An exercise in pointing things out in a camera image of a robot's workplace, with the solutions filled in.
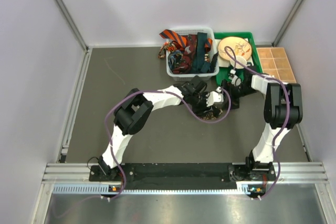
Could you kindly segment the brown floral tie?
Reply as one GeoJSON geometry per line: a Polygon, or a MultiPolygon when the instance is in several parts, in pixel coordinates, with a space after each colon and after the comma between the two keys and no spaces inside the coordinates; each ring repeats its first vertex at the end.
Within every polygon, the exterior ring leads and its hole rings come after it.
{"type": "Polygon", "coordinates": [[[215,120],[215,119],[219,118],[222,113],[223,113],[222,109],[220,109],[216,106],[212,106],[212,107],[210,107],[209,110],[200,113],[200,115],[198,117],[203,119],[203,120],[215,120]]]}

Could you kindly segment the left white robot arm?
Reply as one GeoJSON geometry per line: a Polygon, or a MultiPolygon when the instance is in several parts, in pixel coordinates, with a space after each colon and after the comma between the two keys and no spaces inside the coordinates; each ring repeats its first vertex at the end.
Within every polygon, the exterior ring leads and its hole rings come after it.
{"type": "Polygon", "coordinates": [[[224,101],[223,92],[221,88],[211,92],[206,88],[207,83],[195,76],[191,81],[176,83],[162,90],[142,92],[132,89],[106,115],[104,125],[109,144],[98,159],[102,176],[107,180],[117,178],[118,165],[131,137],[143,129],[151,112],[185,104],[201,120],[218,118],[222,111],[215,104],[224,101]]]}

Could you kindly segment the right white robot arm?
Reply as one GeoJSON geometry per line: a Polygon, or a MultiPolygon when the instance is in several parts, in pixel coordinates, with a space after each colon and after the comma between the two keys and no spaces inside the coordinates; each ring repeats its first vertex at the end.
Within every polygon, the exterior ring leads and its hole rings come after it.
{"type": "Polygon", "coordinates": [[[268,74],[247,73],[240,85],[223,80],[222,87],[230,95],[232,109],[239,108],[239,98],[246,95],[259,91],[265,96],[264,131],[245,158],[245,164],[228,166],[230,180],[274,179],[275,152],[286,134],[303,118],[301,86],[284,83],[268,74]]]}

